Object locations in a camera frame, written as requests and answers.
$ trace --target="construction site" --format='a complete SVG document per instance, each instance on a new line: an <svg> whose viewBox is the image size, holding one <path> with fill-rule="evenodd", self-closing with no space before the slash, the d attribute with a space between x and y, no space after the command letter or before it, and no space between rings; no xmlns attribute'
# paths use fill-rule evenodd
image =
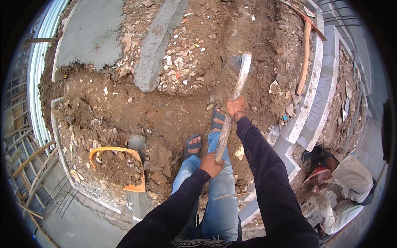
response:
<svg viewBox="0 0 397 248"><path fill-rule="evenodd" d="M227 61L247 52L245 114L284 162L313 227L322 217L304 183L305 150L353 155L382 181L386 93L374 93L380 58L358 19L345 20L354 15L330 0L51 1L16 53L3 128L10 184L37 242L116 247L170 197L192 134L202 135L205 154L212 112L226 112L239 78ZM234 124L227 149L243 240L264 236ZM208 183L199 220L207 201ZM322 247L341 247L343 232Z"/></svg>

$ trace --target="black sleeve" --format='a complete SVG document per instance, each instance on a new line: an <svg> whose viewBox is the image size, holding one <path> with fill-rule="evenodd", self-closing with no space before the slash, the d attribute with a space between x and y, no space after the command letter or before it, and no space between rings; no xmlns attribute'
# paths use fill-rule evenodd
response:
<svg viewBox="0 0 397 248"><path fill-rule="evenodd" d="M243 143L254 175L266 240L277 240L279 244L286 242L294 247L318 247L318 234L302 215L281 158L248 118L238 122L237 135Z"/></svg>
<svg viewBox="0 0 397 248"><path fill-rule="evenodd" d="M203 185L211 178L196 170L163 204L150 211L120 241L117 248L165 247L173 240L191 215Z"/></svg>

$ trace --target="worker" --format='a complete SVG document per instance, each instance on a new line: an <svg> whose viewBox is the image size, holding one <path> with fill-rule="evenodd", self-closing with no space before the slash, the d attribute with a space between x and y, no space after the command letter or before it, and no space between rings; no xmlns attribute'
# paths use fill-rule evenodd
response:
<svg viewBox="0 0 397 248"><path fill-rule="evenodd" d="M266 235L241 241L234 194L234 177L227 148L216 163L214 151L225 116L214 108L208 153L200 160L202 137L187 141L185 160L173 183L171 196L153 209L121 240L123 247L318 247L319 237L302 215L284 163L259 129L245 116L243 97L226 103L237 125L237 135L254 175L259 209ZM209 181L208 203L197 225L197 202Z"/></svg>
<svg viewBox="0 0 397 248"><path fill-rule="evenodd" d="M329 169L331 175L345 184L349 190L343 192L343 188L335 183L321 184L315 193L316 201L319 205L321 215L324 217L319 225L316 226L320 239L332 235L341 230L345 225L354 219L364 208L371 204L376 188L376 181L371 173L353 156L347 156L342 162L339 161L327 150L320 146L315 146L312 152L304 151L302 161L311 158L320 163L324 169ZM331 201L323 194L319 193L322 189L332 191L336 194L337 204L332 209Z"/></svg>

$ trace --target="orange plastic basket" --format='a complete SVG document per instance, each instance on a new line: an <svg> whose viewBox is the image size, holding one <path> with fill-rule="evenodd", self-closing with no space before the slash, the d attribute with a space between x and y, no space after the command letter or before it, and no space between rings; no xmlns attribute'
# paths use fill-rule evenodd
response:
<svg viewBox="0 0 397 248"><path fill-rule="evenodd" d="M135 150L131 150L128 148L122 148L122 147L115 147L115 146L103 146L103 147L97 147L95 149L93 149L90 152L90 163L93 166L94 169L96 169L96 161L93 160L93 156L95 153L99 152L99 151L120 151L120 152L128 152L129 154L131 154L136 160L138 160L141 163L141 167L142 167L142 160L139 157L139 153ZM128 185L125 186L123 188L123 190L128 190L128 191L133 191L133 192L145 192L145 173L142 169L142 176L141 176L141 181L142 184L138 185L138 186L134 186L134 185Z"/></svg>

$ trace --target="jeans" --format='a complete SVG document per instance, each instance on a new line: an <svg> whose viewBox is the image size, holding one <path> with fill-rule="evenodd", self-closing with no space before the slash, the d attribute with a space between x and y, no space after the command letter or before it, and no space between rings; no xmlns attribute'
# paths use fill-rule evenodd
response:
<svg viewBox="0 0 397 248"><path fill-rule="evenodd" d="M215 151L219 136L220 132L213 132L208 135L208 153ZM224 167L219 175L209 181L208 202L200 227L202 238L219 238L230 242L237 240L239 217L237 198L234 196L233 169L227 147L222 159L225 160ZM201 159L196 155L183 161L172 185L172 194L179 189L186 178L190 177L200 167L200 164ZM197 208L193 210L193 215L195 216L196 213Z"/></svg>

